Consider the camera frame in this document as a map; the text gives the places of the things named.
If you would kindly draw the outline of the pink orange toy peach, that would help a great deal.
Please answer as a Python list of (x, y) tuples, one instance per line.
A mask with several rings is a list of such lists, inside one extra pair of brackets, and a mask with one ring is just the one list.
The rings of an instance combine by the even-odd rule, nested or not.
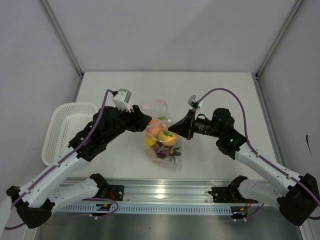
[(151, 137), (156, 137), (162, 131), (163, 125), (158, 119), (152, 119), (146, 129), (146, 132)]

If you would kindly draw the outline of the white green toy cabbage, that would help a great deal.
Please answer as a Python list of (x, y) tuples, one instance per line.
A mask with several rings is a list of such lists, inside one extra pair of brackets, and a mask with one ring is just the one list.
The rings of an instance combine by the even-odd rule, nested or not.
[(166, 117), (165, 116), (160, 116), (157, 118), (159, 121), (165, 121), (166, 120)]

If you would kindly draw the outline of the yellow toy pear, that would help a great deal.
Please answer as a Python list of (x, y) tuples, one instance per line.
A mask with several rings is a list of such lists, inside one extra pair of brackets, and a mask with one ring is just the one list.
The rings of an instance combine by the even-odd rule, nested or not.
[(143, 141), (144, 141), (145, 145), (149, 148), (152, 148), (157, 142), (157, 140), (155, 138), (149, 137), (149, 136), (145, 136)]

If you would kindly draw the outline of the clear zip top bag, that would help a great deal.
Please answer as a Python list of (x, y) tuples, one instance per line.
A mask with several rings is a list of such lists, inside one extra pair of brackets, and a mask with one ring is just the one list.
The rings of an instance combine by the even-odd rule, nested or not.
[(151, 117), (144, 130), (144, 147), (148, 158), (159, 167), (179, 172), (182, 169), (182, 140), (169, 131), (173, 121), (164, 100), (153, 100), (140, 107), (142, 113)]

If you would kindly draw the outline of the red toy apple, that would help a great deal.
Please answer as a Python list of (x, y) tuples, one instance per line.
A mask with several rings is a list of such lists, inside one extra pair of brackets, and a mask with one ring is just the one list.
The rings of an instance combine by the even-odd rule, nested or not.
[(166, 159), (173, 156), (173, 147), (163, 145), (161, 142), (156, 142), (152, 146), (152, 150), (155, 152), (157, 158)]

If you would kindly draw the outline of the orange toy pineapple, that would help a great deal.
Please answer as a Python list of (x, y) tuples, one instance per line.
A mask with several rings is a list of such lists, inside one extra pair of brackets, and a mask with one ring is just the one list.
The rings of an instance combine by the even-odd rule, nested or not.
[(167, 162), (176, 164), (177, 161), (178, 161), (178, 157), (181, 156), (181, 155), (182, 155), (181, 148), (180, 147), (175, 147), (175, 148), (172, 148), (170, 150), (168, 156), (165, 157), (165, 160)]

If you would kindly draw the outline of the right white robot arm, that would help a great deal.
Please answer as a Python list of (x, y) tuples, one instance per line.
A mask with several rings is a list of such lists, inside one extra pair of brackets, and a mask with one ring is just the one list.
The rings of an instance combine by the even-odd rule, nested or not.
[(236, 160), (263, 177), (265, 183), (256, 183), (247, 177), (228, 189), (234, 202), (253, 199), (272, 206), (296, 226), (311, 219), (320, 205), (317, 180), (311, 174), (300, 175), (283, 165), (271, 162), (254, 148), (244, 135), (234, 128), (234, 118), (226, 108), (217, 108), (211, 119), (195, 117), (189, 110), (186, 116), (169, 127), (169, 131), (190, 140), (194, 134), (217, 138), (216, 146), (224, 155)]

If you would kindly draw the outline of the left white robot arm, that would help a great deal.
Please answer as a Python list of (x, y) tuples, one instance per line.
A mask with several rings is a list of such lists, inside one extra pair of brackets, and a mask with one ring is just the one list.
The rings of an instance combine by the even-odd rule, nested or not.
[(110, 199), (110, 185), (99, 173), (66, 188), (59, 188), (73, 172), (89, 164), (107, 145), (125, 131), (143, 132), (152, 117), (138, 105), (130, 111), (104, 106), (83, 130), (70, 140), (65, 153), (29, 183), (11, 186), (6, 194), (12, 200), (22, 223), (30, 229), (44, 224), (57, 210), (81, 200)]

